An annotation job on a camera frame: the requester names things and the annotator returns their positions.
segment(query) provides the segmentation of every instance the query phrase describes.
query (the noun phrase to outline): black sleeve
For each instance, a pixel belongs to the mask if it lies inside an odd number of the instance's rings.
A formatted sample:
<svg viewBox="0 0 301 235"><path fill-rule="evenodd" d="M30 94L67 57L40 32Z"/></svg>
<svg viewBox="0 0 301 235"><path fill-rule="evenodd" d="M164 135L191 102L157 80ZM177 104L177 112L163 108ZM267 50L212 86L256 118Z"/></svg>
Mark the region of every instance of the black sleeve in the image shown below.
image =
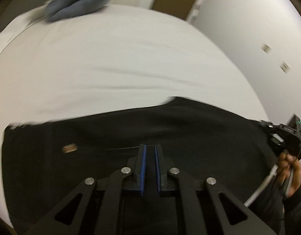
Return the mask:
<svg viewBox="0 0 301 235"><path fill-rule="evenodd" d="M301 185L292 197L283 201L286 234L301 234Z"/></svg>

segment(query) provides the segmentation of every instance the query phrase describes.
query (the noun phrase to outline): bed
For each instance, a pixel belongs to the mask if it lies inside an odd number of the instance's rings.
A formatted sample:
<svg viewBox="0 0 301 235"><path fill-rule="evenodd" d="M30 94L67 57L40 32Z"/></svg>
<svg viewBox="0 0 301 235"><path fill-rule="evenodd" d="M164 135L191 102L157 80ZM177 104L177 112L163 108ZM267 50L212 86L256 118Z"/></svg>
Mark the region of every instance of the bed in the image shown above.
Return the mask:
<svg viewBox="0 0 301 235"><path fill-rule="evenodd" d="M48 24L37 8L0 34L0 160L9 124L36 124L166 103L171 96L267 120L250 84L178 18L122 5ZM0 217L11 225L0 161Z"/></svg>

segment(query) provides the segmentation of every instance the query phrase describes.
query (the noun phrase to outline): metal bolt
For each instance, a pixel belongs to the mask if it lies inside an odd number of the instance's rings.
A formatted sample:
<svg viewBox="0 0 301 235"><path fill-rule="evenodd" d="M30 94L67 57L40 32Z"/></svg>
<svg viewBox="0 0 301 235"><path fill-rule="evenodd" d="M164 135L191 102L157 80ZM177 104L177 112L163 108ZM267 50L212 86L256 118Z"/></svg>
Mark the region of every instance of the metal bolt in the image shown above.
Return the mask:
<svg viewBox="0 0 301 235"><path fill-rule="evenodd" d="M174 175L179 174L180 170L178 168L171 168L170 172Z"/></svg>
<svg viewBox="0 0 301 235"><path fill-rule="evenodd" d="M215 184L216 182L217 182L217 180L214 179L214 178L207 178L207 183L208 184Z"/></svg>
<svg viewBox="0 0 301 235"><path fill-rule="evenodd" d="M93 184L94 182L95 182L95 179L93 179L93 178L85 179L85 184Z"/></svg>
<svg viewBox="0 0 301 235"><path fill-rule="evenodd" d="M129 174L131 172L131 169L129 167L123 167L121 169L121 172L124 174Z"/></svg>

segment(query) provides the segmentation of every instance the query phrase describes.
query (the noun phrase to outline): person's arm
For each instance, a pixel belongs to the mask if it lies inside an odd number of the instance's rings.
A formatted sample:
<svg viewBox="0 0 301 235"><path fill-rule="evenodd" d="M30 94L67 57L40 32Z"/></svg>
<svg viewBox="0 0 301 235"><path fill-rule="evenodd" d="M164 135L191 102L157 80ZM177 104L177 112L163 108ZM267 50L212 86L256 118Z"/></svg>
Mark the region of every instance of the person's arm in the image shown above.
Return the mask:
<svg viewBox="0 0 301 235"><path fill-rule="evenodd" d="M286 234L301 234L301 163L294 156L281 153L278 163L278 181L280 184L289 177L290 165L294 169L294 176L289 196L283 200L285 210L285 231Z"/></svg>

